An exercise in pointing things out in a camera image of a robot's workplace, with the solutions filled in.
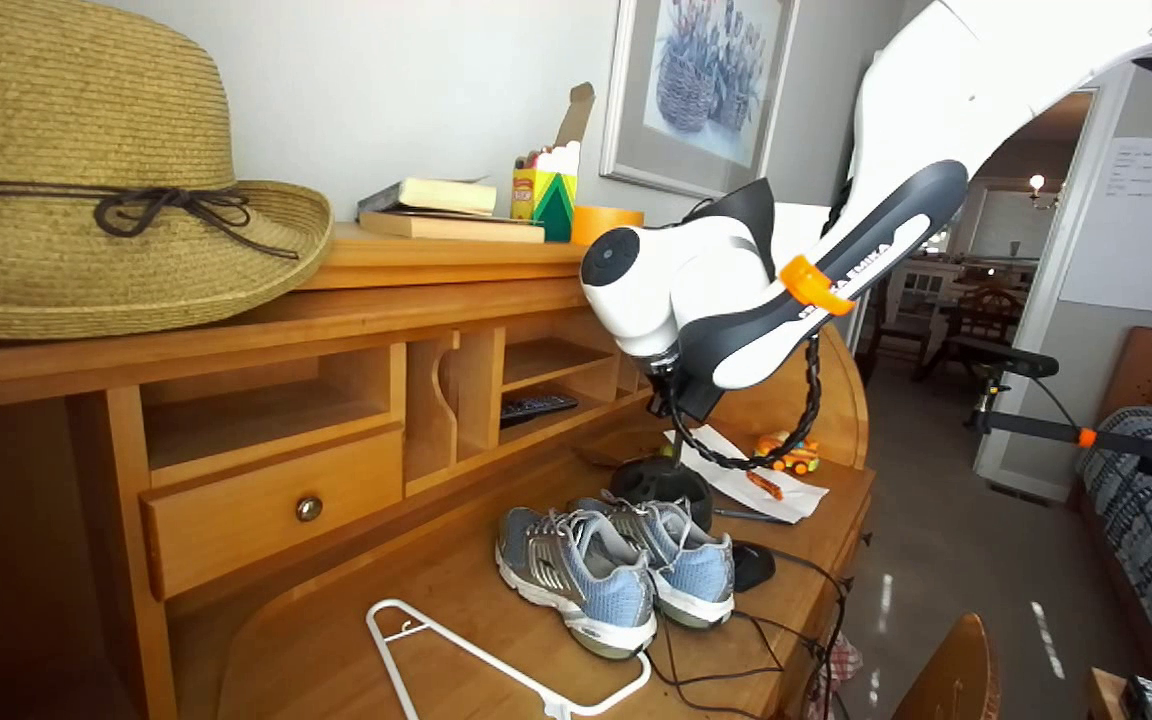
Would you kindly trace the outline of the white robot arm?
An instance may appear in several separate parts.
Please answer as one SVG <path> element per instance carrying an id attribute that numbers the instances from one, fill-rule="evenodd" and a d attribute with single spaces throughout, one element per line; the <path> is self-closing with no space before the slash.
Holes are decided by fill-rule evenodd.
<path id="1" fill-rule="evenodd" d="M 602 233 L 584 296 L 669 414 L 708 420 L 764 383 L 958 210 L 981 164 L 1113 63 L 1152 70 L 1152 0 L 926 0 L 868 63 L 836 218 L 776 242 L 751 178 L 676 225 Z"/>

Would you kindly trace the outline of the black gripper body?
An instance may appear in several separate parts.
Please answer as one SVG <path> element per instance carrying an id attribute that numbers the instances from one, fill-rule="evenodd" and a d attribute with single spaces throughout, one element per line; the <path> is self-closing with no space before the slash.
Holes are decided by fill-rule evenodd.
<path id="1" fill-rule="evenodd" d="M 652 413 L 676 420 L 704 420 L 712 413 L 712 383 L 704 375 L 652 368 Z"/>

